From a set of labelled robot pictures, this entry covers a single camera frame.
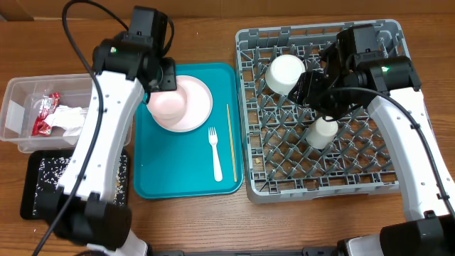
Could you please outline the red snack wrapper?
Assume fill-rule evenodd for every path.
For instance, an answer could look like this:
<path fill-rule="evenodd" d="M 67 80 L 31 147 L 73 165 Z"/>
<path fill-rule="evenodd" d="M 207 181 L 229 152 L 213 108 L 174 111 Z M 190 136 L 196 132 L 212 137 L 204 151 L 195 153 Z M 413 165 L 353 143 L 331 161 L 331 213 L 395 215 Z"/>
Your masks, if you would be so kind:
<path fill-rule="evenodd" d="M 53 114 L 60 104 L 60 93 L 54 92 L 45 95 L 41 100 L 38 116 L 33 125 L 32 136 L 49 137 L 52 132 L 52 127 L 45 122 L 48 115 Z"/>

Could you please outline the pink plate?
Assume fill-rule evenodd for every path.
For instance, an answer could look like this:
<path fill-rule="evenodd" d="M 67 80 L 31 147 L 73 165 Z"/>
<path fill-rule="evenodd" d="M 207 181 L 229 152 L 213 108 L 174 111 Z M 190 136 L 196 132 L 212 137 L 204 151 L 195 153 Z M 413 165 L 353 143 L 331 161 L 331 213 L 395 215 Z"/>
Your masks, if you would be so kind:
<path fill-rule="evenodd" d="M 176 77 L 177 87 L 181 86 L 187 94 L 187 106 L 180 119 L 159 119 L 152 115 L 155 122 L 171 132 L 189 132 L 201 126 L 210 116 L 213 97 L 207 85 L 189 75 Z"/>

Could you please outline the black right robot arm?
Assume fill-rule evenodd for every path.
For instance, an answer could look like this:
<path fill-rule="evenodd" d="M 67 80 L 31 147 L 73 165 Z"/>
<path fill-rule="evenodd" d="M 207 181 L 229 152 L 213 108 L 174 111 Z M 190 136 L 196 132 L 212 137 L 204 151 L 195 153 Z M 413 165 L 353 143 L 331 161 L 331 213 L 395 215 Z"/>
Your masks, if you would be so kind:
<path fill-rule="evenodd" d="M 405 221 L 342 240 L 336 255 L 453 255 L 454 180 L 427 119 L 421 82 L 404 55 L 387 58 L 373 25 L 352 26 L 323 50 L 322 73 L 305 72 L 288 97 L 332 119 L 364 107 L 396 171 Z"/>

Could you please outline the white plastic fork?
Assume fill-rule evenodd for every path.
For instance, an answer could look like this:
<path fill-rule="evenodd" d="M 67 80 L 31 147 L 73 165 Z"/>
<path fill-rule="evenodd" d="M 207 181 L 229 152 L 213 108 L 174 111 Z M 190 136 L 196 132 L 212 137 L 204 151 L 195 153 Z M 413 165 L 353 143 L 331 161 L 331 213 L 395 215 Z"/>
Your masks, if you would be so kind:
<path fill-rule="evenodd" d="M 223 174 L 222 174 L 222 169 L 220 165 L 220 160 L 218 156 L 218 136 L 216 134 L 216 129 L 214 127 L 210 127 L 208 130 L 208 141 L 210 145 L 212 146 L 212 152 L 213 152 L 213 173 L 214 173 L 214 179 L 217 182 L 221 182 L 223 179 Z"/>

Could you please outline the wooden chopstick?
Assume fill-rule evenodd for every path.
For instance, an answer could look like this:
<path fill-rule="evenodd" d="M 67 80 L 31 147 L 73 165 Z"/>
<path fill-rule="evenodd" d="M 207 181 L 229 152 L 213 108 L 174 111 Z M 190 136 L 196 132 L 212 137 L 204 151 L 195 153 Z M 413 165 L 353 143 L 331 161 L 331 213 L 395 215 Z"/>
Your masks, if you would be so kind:
<path fill-rule="evenodd" d="M 232 136 L 232 122 L 231 122 L 229 104 L 226 104 L 226 109 L 227 109 L 227 123 L 228 123 L 229 137 L 230 137 L 232 171 L 233 171 L 234 182 L 236 183 L 237 182 L 237 169 L 236 169 L 236 163 L 235 163 L 235 150 L 234 150 L 234 143 L 233 143 L 233 136 Z"/>

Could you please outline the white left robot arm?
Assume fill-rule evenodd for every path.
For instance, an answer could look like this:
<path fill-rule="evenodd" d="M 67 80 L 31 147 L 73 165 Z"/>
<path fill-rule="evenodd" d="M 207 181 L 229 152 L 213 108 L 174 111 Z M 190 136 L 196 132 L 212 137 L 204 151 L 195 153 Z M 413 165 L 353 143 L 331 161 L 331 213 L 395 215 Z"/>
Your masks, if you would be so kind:
<path fill-rule="evenodd" d="M 36 203 L 48 234 L 84 245 L 96 255 L 151 255 L 131 229 L 128 206 L 114 204 L 124 140 L 137 107 L 155 92 L 177 88 L 168 57 L 175 28 L 163 12 L 135 6 L 130 24 L 105 39 L 83 65 L 92 78 L 90 104 L 56 190 Z"/>

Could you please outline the white napkin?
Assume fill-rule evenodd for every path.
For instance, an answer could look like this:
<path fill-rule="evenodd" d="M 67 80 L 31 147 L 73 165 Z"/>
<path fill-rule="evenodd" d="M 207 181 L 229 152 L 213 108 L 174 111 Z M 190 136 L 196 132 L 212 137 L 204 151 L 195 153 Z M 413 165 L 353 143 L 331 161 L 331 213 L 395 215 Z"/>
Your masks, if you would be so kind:
<path fill-rule="evenodd" d="M 51 128 L 60 127 L 64 129 L 63 139 L 70 145 L 75 145 L 82 131 L 88 108 L 68 107 L 59 105 L 54 113 L 49 114 L 44 122 Z"/>

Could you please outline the pink small bowl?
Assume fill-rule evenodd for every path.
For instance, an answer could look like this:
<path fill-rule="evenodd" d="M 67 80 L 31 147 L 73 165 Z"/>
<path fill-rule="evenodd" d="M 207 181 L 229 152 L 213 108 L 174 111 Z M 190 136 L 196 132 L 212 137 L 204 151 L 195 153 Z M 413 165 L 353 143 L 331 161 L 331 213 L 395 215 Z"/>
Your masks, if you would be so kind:
<path fill-rule="evenodd" d="M 186 91 L 178 86 L 174 91 L 151 93 L 147 109 L 159 119 L 180 119 L 186 111 L 186 106 Z"/>

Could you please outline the cream white cup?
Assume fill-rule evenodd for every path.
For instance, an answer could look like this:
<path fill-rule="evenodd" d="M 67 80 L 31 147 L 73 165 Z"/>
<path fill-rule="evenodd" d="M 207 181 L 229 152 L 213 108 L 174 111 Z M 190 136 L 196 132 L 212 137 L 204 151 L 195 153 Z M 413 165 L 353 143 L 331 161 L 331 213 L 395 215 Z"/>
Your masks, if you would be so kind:
<path fill-rule="evenodd" d="M 305 140 L 315 149 L 324 149 L 334 140 L 337 132 L 336 122 L 327 122 L 323 117 L 319 117 L 309 126 Z"/>

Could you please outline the white bowl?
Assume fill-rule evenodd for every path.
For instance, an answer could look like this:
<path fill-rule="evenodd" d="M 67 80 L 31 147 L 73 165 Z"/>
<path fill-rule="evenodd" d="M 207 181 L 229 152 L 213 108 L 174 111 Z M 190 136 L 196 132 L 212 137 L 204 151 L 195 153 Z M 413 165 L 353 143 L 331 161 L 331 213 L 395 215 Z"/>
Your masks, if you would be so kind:
<path fill-rule="evenodd" d="M 305 65 L 298 57 L 281 55 L 270 63 L 265 81 L 273 92 L 287 96 L 305 72 Z"/>

